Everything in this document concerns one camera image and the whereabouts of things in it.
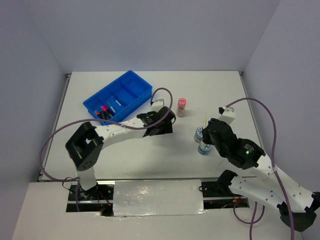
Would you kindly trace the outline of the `yellow ballpoint pen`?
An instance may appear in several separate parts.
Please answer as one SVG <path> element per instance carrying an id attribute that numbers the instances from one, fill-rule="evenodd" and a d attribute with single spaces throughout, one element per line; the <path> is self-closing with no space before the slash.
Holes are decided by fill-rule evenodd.
<path id="1" fill-rule="evenodd" d="M 203 120 L 203 126 L 202 126 L 202 129 L 205 129 L 207 126 L 207 116 L 205 115 L 204 116 L 204 120 Z"/>

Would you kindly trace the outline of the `pink capped black highlighter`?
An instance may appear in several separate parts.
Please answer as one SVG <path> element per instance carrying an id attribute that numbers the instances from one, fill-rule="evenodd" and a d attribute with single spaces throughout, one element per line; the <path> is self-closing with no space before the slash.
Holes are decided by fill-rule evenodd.
<path id="1" fill-rule="evenodd" d="M 107 119 L 111 119 L 113 117 L 113 114 L 110 112 L 109 108 L 106 105 L 103 105 L 100 107 L 101 112 L 104 112 Z"/>

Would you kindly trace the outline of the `orange capped black highlighter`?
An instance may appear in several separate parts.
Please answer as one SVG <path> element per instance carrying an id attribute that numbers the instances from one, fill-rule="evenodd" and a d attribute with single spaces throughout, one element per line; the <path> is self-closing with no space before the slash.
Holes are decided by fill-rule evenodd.
<path id="1" fill-rule="evenodd" d="M 100 113 L 98 112 L 98 111 L 94 111 L 94 114 L 100 119 L 101 118 L 101 115 L 100 115 Z"/>

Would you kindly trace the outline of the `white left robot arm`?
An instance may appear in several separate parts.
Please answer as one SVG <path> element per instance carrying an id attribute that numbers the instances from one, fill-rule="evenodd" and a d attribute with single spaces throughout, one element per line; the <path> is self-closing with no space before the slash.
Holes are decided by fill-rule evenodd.
<path id="1" fill-rule="evenodd" d="M 170 134 L 176 115 L 163 106 L 159 111 L 140 113 L 118 124 L 93 126 L 84 122 L 65 144 L 79 178 L 80 194 L 91 200 L 97 196 L 98 187 L 94 165 L 100 152 L 111 145 L 130 139 Z"/>

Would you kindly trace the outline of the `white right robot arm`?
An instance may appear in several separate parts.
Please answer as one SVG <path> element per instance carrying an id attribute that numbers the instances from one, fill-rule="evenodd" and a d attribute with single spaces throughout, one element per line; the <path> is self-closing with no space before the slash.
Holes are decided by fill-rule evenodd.
<path id="1" fill-rule="evenodd" d="M 238 138 L 232 128 L 216 118 L 209 120 L 202 131 L 206 144 L 215 147 L 219 155 L 235 167 L 248 172 L 263 182 L 258 186 L 231 170 L 224 170 L 217 181 L 204 183 L 204 196 L 242 195 L 279 211 L 281 221 L 297 232 L 304 232 L 313 225 L 320 207 L 319 192 L 312 192 L 276 165 L 255 142 Z"/>

